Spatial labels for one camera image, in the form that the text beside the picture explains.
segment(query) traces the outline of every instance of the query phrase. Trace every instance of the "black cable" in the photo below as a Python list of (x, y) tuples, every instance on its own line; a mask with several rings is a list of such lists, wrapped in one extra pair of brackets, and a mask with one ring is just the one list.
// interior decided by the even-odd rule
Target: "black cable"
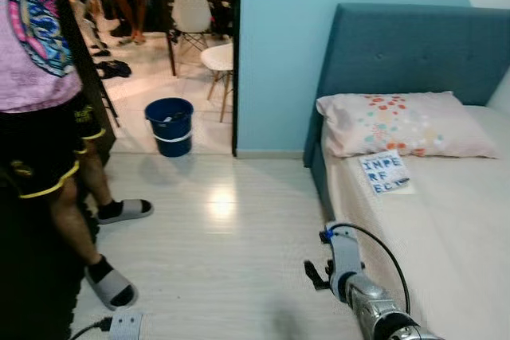
[(85, 332), (88, 332), (94, 328), (100, 328), (103, 332), (107, 332), (110, 330), (110, 326), (112, 325), (112, 317), (109, 316), (107, 318), (101, 319), (99, 322), (94, 322), (90, 326), (86, 326), (83, 330), (79, 330), (72, 336), (69, 340), (76, 340)]
[(384, 248), (384, 251), (386, 251), (386, 254), (391, 258), (393, 261), (393, 264), (395, 268), (397, 268), (398, 276), (400, 276), (400, 281), (402, 282), (402, 287), (404, 289), (404, 296), (406, 299), (406, 313), (408, 315), (411, 315), (411, 305), (410, 305), (410, 299), (409, 299), (409, 290), (407, 289), (407, 282), (406, 278), (404, 277), (404, 273), (402, 272), (402, 269), (400, 268), (400, 265), (398, 264), (397, 258), (394, 257), (393, 252), (384, 244), (382, 240), (380, 240), (378, 237), (376, 237), (374, 234), (372, 234), (370, 231), (364, 229), (363, 227), (360, 227), (358, 225), (353, 225), (351, 223), (337, 223), (336, 225), (333, 225), (329, 231), (333, 231), (334, 229), (338, 227), (350, 227), (351, 229), (359, 230), (362, 233), (368, 235), (370, 238), (375, 240), (379, 246)]

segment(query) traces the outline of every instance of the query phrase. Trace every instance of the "white bed sheet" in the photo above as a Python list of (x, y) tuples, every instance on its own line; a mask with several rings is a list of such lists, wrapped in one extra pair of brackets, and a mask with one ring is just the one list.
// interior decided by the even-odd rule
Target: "white bed sheet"
[[(394, 251), (419, 323), (446, 340), (510, 339), (510, 117), (467, 109), (500, 159), (405, 157), (413, 189), (377, 197), (357, 158), (324, 154), (328, 188), (337, 221)], [(403, 302), (389, 258), (358, 237), (367, 272)]]

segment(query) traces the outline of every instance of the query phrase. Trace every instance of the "light blue wall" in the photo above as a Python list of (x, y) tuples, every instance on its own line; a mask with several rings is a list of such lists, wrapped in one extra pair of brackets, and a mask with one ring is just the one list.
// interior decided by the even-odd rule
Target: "light blue wall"
[(239, 151), (303, 150), (339, 2), (469, 6), (469, 0), (242, 0)]

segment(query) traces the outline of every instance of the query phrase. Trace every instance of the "pillow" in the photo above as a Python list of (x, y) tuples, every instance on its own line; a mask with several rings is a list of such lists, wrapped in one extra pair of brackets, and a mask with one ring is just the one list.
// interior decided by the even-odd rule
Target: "pillow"
[(497, 158), (494, 144), (452, 92), (321, 97), (325, 145), (336, 157), (397, 149), (400, 155)]

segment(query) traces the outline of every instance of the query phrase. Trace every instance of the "blue bucket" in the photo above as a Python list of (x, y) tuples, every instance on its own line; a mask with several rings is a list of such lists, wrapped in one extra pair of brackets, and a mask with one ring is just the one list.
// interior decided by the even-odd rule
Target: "blue bucket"
[(191, 150), (191, 116), (193, 105), (179, 98), (154, 101), (145, 108), (145, 118), (151, 121), (159, 153), (165, 157), (180, 157)]

